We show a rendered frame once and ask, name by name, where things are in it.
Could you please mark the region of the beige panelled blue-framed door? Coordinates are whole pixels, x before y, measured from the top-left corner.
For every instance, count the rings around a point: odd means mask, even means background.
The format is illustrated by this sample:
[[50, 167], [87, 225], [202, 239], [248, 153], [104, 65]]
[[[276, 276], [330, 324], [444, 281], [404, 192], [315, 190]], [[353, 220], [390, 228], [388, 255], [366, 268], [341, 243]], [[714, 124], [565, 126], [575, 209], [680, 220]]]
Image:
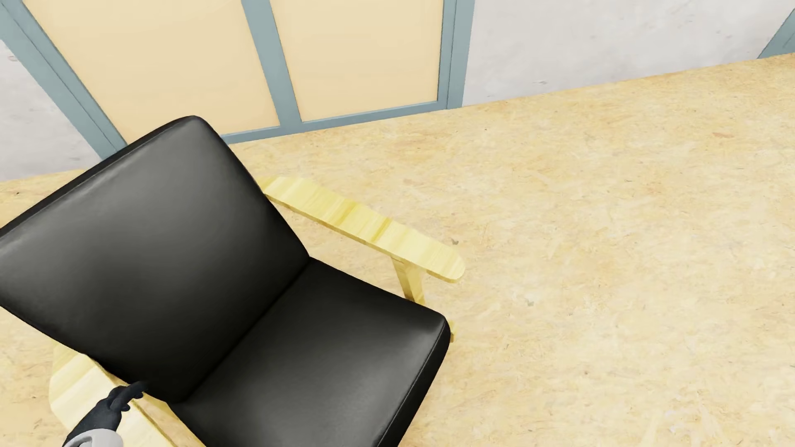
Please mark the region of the beige panelled blue-framed door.
[[0, 0], [0, 40], [101, 158], [461, 107], [475, 0]]

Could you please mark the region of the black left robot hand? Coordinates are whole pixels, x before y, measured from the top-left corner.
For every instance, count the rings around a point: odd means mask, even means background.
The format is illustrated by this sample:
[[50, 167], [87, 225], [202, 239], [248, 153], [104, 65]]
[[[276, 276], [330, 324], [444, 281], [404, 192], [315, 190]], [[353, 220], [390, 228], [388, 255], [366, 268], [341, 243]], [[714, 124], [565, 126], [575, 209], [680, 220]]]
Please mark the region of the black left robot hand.
[[130, 410], [130, 402], [140, 399], [148, 389], [148, 383], [138, 381], [113, 388], [110, 393], [94, 405], [70, 432], [72, 437], [95, 429], [115, 431], [122, 421], [123, 412]]

